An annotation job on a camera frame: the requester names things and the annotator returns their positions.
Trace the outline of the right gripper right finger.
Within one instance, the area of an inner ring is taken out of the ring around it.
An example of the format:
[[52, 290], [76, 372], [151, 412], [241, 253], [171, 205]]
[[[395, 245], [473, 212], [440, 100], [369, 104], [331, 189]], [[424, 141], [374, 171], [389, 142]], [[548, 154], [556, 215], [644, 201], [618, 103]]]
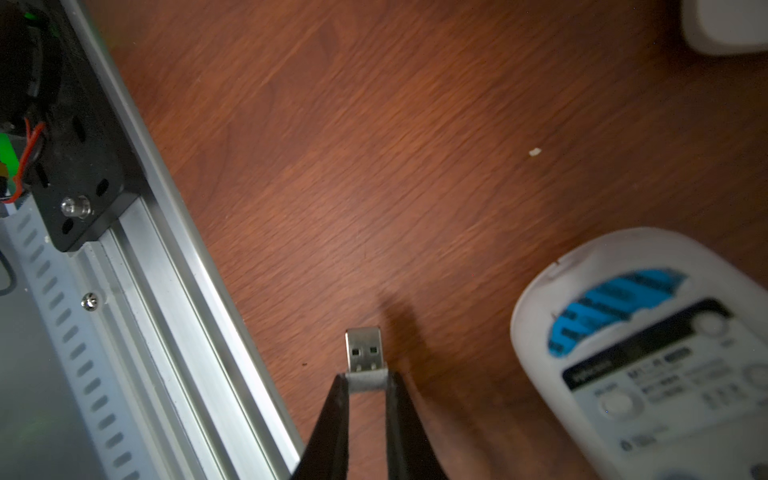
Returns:
[[447, 480], [399, 373], [389, 372], [385, 397], [388, 479]]

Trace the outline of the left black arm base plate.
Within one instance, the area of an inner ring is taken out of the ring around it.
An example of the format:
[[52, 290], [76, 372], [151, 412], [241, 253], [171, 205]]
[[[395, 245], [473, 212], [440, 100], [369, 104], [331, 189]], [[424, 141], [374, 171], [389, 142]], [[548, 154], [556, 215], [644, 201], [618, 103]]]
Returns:
[[31, 193], [62, 252], [97, 240], [145, 186], [135, 147], [61, 1], [36, 1], [56, 46], [59, 87], [47, 106], [43, 152], [29, 172]]

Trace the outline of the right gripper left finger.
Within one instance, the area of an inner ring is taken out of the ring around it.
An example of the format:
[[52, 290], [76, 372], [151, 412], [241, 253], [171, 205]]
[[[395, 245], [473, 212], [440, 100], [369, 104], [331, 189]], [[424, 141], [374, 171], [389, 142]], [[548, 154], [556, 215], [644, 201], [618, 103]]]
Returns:
[[292, 480], [346, 480], [349, 466], [349, 383], [338, 374], [331, 385]]

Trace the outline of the silver usb mouse receiver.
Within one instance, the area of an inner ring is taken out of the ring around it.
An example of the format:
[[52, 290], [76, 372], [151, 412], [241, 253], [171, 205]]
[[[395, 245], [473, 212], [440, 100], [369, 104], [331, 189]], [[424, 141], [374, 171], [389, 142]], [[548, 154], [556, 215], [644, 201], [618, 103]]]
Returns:
[[345, 332], [350, 394], [385, 390], [389, 370], [384, 360], [379, 327], [352, 328]]

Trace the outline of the silver laptop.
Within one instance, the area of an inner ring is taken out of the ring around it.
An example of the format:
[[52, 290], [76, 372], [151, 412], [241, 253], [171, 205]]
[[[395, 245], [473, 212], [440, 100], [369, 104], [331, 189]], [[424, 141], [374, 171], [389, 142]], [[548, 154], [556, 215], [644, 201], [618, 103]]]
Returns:
[[767, 0], [683, 0], [686, 43], [709, 56], [767, 52]]

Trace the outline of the white wireless mouse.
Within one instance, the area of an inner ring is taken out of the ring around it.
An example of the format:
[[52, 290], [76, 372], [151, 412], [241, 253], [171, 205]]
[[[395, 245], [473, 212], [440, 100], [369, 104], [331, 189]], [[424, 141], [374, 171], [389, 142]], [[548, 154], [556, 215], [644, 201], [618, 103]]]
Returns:
[[767, 475], [767, 292], [682, 234], [619, 230], [545, 268], [510, 322], [604, 479]]

